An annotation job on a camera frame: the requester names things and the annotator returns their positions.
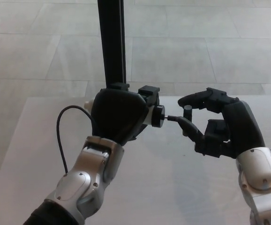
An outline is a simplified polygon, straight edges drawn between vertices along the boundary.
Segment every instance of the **black cable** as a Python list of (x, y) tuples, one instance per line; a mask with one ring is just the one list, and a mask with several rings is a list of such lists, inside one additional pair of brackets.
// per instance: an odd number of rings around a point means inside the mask
[(65, 168), (66, 173), (68, 173), (68, 167), (67, 167), (66, 159), (64, 156), (64, 151), (62, 149), (61, 141), (60, 141), (60, 119), (61, 119), (61, 116), (64, 114), (64, 112), (67, 111), (68, 109), (79, 109), (80, 111), (84, 112), (84, 114), (86, 114), (88, 116), (88, 118), (91, 120), (92, 127), (95, 128), (95, 130), (100, 131), (99, 127), (98, 127), (97, 123), (95, 122), (95, 120), (93, 119), (93, 117), (85, 109), (83, 109), (82, 107), (80, 107), (78, 105), (67, 106), (66, 108), (64, 108), (60, 112), (60, 114), (57, 118), (57, 122), (56, 122), (56, 136), (57, 136), (57, 143), (59, 144), (61, 159), (64, 164), (64, 168)]

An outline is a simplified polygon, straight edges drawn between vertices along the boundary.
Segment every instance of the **robotic hand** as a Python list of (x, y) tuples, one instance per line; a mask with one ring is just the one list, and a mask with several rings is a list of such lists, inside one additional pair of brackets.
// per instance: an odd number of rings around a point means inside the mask
[(101, 207), (104, 191), (114, 179), (123, 146), (147, 125), (162, 127), (165, 108), (159, 88), (128, 92), (128, 84), (102, 89), (88, 108), (96, 126), (87, 137), (73, 168), (31, 214), (25, 225), (83, 225)]
[[(271, 225), (271, 150), (246, 102), (207, 88), (178, 101), (183, 117), (167, 116), (176, 121), (183, 135), (195, 142), (195, 151), (203, 155), (236, 159), (239, 185), (251, 208), (251, 225)], [(192, 123), (192, 109), (222, 113), (223, 120), (209, 120), (203, 135)]]

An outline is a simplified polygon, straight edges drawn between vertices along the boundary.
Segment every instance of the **tiled floor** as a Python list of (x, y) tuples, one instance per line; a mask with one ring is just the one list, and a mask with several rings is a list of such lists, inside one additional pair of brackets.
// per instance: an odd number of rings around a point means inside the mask
[[(125, 0), (130, 90), (271, 94), (271, 0)], [(27, 97), (105, 87), (97, 0), (0, 0), (0, 165)]]

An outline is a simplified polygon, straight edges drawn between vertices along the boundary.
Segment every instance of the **white table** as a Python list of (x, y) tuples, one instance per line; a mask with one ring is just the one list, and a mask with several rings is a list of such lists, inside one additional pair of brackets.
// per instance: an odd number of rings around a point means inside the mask
[[(251, 106), (271, 147), (271, 96), (242, 96)], [(162, 97), (167, 114), (182, 115), (178, 97)], [(30, 98), (18, 122), (0, 171), (0, 225), (20, 225), (56, 187), (64, 169), (55, 124), (62, 108), (83, 105), (84, 98)], [(205, 130), (221, 115), (194, 111)], [(71, 168), (86, 136), (89, 120), (70, 110), (61, 120), (61, 137)], [(248, 225), (249, 208), (238, 187), (235, 161), (203, 157), (173, 122), (148, 127), (125, 146), (116, 178), (100, 211), (87, 225)]]

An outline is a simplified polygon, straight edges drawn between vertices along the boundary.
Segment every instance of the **black pole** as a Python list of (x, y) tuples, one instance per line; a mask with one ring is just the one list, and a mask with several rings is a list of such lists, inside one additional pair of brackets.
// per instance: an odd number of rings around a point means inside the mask
[(126, 83), (123, 0), (98, 0), (106, 87)]

